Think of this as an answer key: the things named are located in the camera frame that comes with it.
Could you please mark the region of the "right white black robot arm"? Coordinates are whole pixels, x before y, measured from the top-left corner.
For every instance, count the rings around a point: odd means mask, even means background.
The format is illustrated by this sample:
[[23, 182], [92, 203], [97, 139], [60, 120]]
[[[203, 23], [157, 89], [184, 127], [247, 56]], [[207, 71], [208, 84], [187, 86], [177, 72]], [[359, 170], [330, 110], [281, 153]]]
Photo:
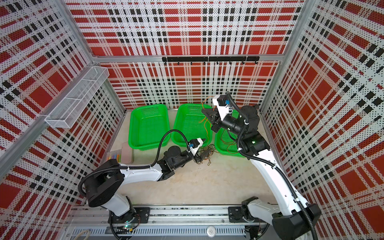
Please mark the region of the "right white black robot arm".
[[272, 226], [281, 240], [296, 240], [307, 233], [317, 240], [316, 223], [321, 216], [317, 204], [311, 204], [293, 186], [268, 142], [258, 131], [260, 117], [258, 106], [239, 107], [231, 93], [212, 98], [214, 107], [203, 109], [202, 113], [211, 123], [211, 130], [221, 129], [234, 134], [237, 153], [255, 166], [270, 190], [277, 204], [264, 203], [257, 197], [242, 202], [242, 217], [247, 222], [256, 219]]

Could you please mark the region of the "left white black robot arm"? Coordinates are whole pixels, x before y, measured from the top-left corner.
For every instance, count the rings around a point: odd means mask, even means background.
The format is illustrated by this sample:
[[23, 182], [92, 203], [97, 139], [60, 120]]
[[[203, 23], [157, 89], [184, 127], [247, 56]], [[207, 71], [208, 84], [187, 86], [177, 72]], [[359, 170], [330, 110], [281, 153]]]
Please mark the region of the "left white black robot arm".
[[161, 138], [155, 160], [151, 164], [125, 165], [111, 159], [83, 177], [78, 184], [78, 192], [86, 197], [89, 207], [108, 210], [110, 224], [143, 222], [142, 215], [133, 207], [131, 200], [119, 194], [119, 188], [138, 182], [165, 181], [175, 174], [176, 169], [184, 167], [190, 161], [200, 164], [208, 155], [208, 152], [199, 153], [206, 139], [187, 140], [181, 131], [175, 130], [183, 138], [186, 150], [172, 146], [161, 157], [163, 142], [171, 133], [173, 130], [169, 130]]

